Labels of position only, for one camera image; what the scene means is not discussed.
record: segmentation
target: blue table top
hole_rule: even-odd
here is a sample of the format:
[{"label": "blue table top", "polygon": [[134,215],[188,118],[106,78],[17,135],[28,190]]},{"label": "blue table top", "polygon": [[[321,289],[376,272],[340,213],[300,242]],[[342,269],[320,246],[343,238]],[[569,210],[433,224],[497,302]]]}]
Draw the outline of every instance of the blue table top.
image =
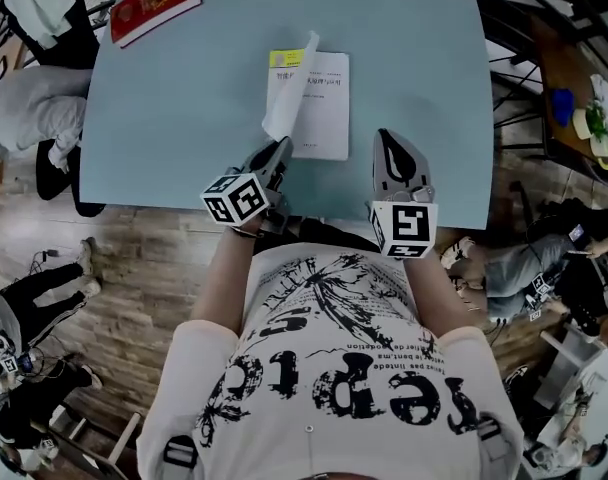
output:
[{"label": "blue table top", "polygon": [[293,160],[293,214],[365,219],[373,137],[390,128],[429,160],[439,225],[485,228],[491,83],[475,0],[204,0],[121,50],[104,35],[82,147],[83,201],[201,208],[200,193],[265,140],[268,55],[350,58],[346,162]]}]

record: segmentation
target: white cube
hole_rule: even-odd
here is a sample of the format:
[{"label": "white cube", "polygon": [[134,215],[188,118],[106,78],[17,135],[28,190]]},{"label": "white cube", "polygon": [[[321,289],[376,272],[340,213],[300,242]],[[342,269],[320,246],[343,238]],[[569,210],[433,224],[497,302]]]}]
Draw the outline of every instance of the white cube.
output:
[{"label": "white cube", "polygon": [[227,226],[241,226],[268,207],[268,199],[253,173],[220,176],[200,197],[213,220]]},{"label": "white cube", "polygon": [[435,245],[436,204],[373,201],[369,220],[384,256],[423,258]]}]

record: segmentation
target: smartphone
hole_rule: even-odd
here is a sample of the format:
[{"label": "smartphone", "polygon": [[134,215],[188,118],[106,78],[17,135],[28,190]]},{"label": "smartphone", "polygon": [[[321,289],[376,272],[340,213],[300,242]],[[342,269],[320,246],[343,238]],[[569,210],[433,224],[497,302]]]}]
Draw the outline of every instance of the smartphone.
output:
[{"label": "smartphone", "polygon": [[581,224],[575,226],[571,232],[568,234],[568,237],[571,239],[571,242],[577,242],[584,235],[584,228],[582,228]]}]

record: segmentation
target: gray pants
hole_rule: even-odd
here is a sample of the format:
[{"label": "gray pants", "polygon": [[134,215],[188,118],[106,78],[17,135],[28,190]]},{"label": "gray pants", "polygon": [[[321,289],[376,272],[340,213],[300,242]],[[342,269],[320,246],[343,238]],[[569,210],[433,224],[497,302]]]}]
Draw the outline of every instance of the gray pants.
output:
[{"label": "gray pants", "polygon": [[511,320],[526,305],[524,288],[535,277],[549,270],[573,250],[567,236],[547,235],[531,246],[510,247],[486,264],[486,296],[491,319]]}]

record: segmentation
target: yellow label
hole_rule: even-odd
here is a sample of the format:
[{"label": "yellow label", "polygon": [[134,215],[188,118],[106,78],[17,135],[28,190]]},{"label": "yellow label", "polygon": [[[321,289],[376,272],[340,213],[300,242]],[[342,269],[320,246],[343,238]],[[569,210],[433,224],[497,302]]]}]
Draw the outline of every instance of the yellow label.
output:
[{"label": "yellow label", "polygon": [[269,57],[270,68],[294,68],[300,65],[304,50],[273,50]]}]

